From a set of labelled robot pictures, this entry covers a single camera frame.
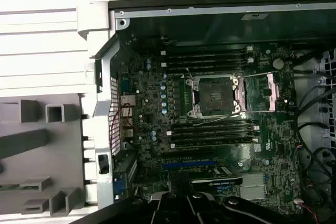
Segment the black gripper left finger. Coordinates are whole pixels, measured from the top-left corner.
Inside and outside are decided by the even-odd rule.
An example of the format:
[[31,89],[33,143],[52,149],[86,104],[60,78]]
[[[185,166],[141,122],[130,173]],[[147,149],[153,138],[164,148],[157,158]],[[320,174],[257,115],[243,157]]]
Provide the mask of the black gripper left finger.
[[177,223],[188,194],[188,174],[170,173],[168,187],[154,193],[150,201],[133,195],[73,223]]

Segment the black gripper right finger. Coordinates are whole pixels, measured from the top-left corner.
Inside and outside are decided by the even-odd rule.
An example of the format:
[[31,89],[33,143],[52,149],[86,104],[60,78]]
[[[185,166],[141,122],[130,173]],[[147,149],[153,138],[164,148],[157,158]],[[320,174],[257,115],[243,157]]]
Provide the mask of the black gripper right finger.
[[310,220],[304,217],[291,219],[272,210],[264,208],[249,200],[230,196],[221,203],[201,192],[186,195],[186,200],[196,223],[319,223],[318,215],[300,198],[293,204],[311,215]]

